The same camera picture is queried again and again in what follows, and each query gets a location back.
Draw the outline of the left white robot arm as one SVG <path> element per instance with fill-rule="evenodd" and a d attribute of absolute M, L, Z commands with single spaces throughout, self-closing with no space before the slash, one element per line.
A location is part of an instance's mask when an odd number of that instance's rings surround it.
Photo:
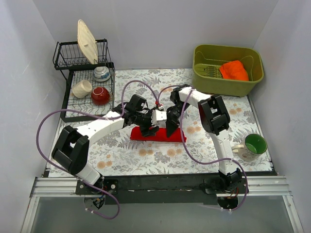
<path fill-rule="evenodd" d="M 145 107 L 146 103 L 145 98 L 134 94 L 124 108 L 119 104 L 102 119 L 77 128 L 66 126 L 54 146 L 52 158 L 66 172 L 87 182 L 86 187 L 92 194 L 99 194 L 104 187 L 103 176 L 88 162 L 89 147 L 132 124 L 140 127 L 143 136 L 154 136 L 159 127 L 153 124 L 152 116 L 159 109 L 159 104 L 149 109 Z"/>

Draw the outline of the red t shirt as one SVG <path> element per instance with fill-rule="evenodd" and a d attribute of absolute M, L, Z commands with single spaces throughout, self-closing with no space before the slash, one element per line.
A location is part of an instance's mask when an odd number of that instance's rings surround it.
<path fill-rule="evenodd" d="M 166 128 L 159 128 L 159 131 L 156 133 L 155 136 L 143 137 L 143 131 L 140 130 L 139 126 L 136 126 L 132 129 L 130 139 L 136 141 L 155 141 L 155 142 L 172 142 L 172 143 L 181 143 L 182 140 L 184 140 L 184 142 L 187 141 L 184 132 L 182 132 L 182 134 L 180 133 L 180 128 L 178 128 L 172 134 L 171 137 L 167 137 Z"/>

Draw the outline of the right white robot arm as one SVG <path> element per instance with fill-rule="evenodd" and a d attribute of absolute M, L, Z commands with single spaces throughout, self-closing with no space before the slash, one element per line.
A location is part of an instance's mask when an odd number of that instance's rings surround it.
<path fill-rule="evenodd" d="M 188 84 L 173 89 L 170 100 L 174 103 L 167 109 L 166 136 L 173 133 L 183 139 L 182 114 L 191 105 L 199 111 L 201 124 L 212 138 L 219 165 L 219 187 L 226 193 L 233 192 L 242 180 L 242 170 L 233 162 L 234 156 L 229 141 L 230 116 L 219 95 L 208 95 L 192 89 Z"/>

